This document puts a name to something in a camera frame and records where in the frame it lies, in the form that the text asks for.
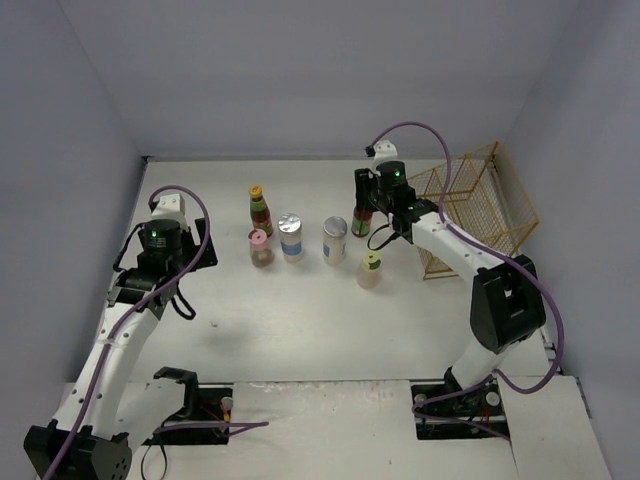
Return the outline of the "yellow cap sauce bottle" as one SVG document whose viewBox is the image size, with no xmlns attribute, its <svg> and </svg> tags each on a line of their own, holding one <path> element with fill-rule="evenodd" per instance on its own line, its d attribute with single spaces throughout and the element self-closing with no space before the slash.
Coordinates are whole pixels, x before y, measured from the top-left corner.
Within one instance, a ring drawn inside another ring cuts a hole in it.
<svg viewBox="0 0 640 480">
<path fill-rule="evenodd" d="M 352 215 L 351 232 L 358 238 L 366 237 L 371 230 L 373 212 L 366 206 L 355 205 Z"/>
<path fill-rule="evenodd" d="M 271 213 L 259 184 L 251 185 L 248 189 L 250 198 L 250 217 L 254 229 L 262 230 L 267 237 L 273 234 Z"/>
</svg>

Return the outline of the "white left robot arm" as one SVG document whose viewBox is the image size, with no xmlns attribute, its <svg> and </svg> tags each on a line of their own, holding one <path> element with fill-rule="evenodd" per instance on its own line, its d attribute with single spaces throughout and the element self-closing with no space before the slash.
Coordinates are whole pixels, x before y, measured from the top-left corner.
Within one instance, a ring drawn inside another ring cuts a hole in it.
<svg viewBox="0 0 640 480">
<path fill-rule="evenodd" d="M 210 220 L 196 221 L 196 243 L 184 219 L 140 224 L 142 251 L 109 295 L 101 331 L 66 400 L 45 426 L 33 425 L 24 449 L 41 479 L 124 479 L 133 454 L 171 416 L 200 406 L 195 372 L 162 367 L 139 395 L 124 401 L 133 367 L 188 273 L 213 267 Z"/>
</svg>

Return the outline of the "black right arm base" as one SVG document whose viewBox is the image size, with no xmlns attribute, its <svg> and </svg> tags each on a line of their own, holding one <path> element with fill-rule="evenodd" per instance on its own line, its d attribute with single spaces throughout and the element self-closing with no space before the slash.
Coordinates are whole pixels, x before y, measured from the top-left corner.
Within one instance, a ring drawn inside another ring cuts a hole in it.
<svg viewBox="0 0 640 480">
<path fill-rule="evenodd" d="M 434 401 L 450 389 L 442 382 L 411 384 L 415 431 L 419 441 L 510 439 L 496 380 L 469 393 Z"/>
</svg>

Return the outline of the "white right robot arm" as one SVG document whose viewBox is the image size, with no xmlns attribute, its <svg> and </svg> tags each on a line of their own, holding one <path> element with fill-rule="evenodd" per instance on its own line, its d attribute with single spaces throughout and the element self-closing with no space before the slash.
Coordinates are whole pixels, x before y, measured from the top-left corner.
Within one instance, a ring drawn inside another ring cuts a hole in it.
<svg viewBox="0 0 640 480">
<path fill-rule="evenodd" d="M 417 196 L 401 161 L 354 172 L 356 206 L 388 219 L 390 239 L 435 254 L 471 288 L 470 343 L 445 373 L 445 405 L 464 412 L 479 397 L 476 384 L 492 374 L 509 351 L 546 323 L 533 262 L 506 257 L 457 227 L 442 207 Z"/>
</svg>

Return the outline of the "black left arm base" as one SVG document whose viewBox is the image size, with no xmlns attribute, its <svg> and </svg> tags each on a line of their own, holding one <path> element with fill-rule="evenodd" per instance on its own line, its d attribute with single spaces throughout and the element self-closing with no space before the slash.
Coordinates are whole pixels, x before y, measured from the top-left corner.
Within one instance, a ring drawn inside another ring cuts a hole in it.
<svg viewBox="0 0 640 480">
<path fill-rule="evenodd" d="M 231 418 L 233 388 L 230 385 L 200 385 L 196 372 L 162 367 L 153 378 L 169 379 L 181 385 L 183 400 L 181 408 L 167 417 L 162 426 L 203 422 L 223 422 Z M 171 430 L 160 433 L 144 442 L 145 446 L 214 446 L 229 443 L 230 429 L 214 428 Z"/>
</svg>

